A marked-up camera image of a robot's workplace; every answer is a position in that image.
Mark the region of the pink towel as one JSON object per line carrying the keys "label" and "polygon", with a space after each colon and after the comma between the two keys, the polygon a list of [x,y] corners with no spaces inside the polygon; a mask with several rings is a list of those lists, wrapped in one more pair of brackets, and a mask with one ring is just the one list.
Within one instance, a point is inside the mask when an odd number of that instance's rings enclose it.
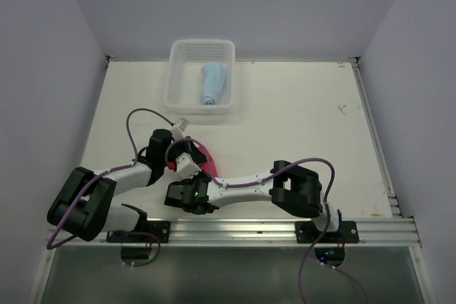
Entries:
{"label": "pink towel", "polygon": [[206,161],[200,165],[200,168],[204,172],[206,172],[210,177],[218,177],[217,167],[209,150],[204,145],[202,145],[201,143],[197,142],[192,138],[190,138],[190,141],[196,146],[197,150],[201,152],[206,158]]}

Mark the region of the light blue towel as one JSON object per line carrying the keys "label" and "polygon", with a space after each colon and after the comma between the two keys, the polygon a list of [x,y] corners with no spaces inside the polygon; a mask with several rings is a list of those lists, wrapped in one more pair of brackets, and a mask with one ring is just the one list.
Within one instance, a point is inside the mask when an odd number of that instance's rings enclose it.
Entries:
{"label": "light blue towel", "polygon": [[209,62],[202,66],[202,104],[216,105],[222,95],[228,70],[222,63]]}

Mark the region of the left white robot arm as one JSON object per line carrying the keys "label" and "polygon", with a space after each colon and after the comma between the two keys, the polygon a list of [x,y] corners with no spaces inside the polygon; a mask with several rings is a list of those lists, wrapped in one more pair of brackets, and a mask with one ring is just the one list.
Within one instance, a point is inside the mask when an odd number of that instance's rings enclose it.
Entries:
{"label": "left white robot arm", "polygon": [[148,187],[165,172],[165,151],[174,138],[166,129],[154,130],[145,156],[108,171],[77,167],[62,186],[47,213],[47,222],[72,236],[92,241],[99,233],[123,231],[131,241],[142,241],[148,224],[143,212],[127,205],[113,206],[113,197]]}

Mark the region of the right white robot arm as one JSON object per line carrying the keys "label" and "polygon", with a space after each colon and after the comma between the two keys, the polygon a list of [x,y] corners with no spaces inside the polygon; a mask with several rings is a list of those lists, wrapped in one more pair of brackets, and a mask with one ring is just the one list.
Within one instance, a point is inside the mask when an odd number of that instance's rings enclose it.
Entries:
{"label": "right white robot arm", "polygon": [[195,215],[253,201],[268,201],[292,216],[311,219],[324,241],[335,241],[343,233],[341,212],[328,203],[318,173],[297,162],[275,161],[270,170],[233,179],[200,172],[171,183],[165,195],[166,206]]}

